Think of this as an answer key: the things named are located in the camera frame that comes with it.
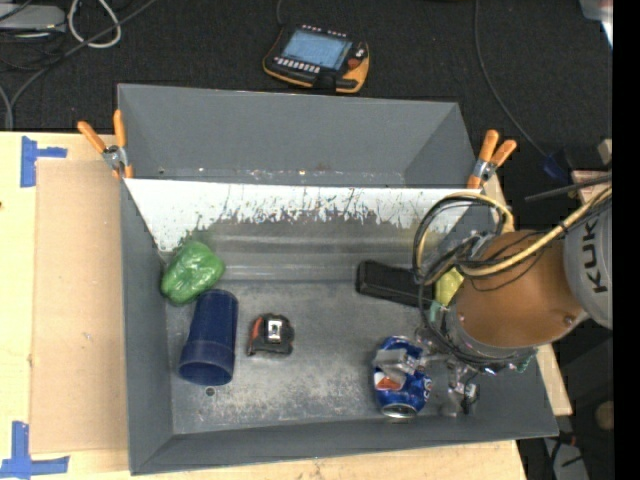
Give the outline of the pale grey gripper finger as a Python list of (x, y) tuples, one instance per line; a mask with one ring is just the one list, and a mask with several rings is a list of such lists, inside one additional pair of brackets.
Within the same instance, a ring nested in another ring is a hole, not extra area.
[(405, 372), (398, 369), (387, 369), (383, 371), (384, 389), (408, 389), (415, 384), (419, 377), (414, 371)]
[(411, 356), (405, 348), (380, 349), (374, 357), (374, 365), (380, 369), (423, 369), (420, 357)]

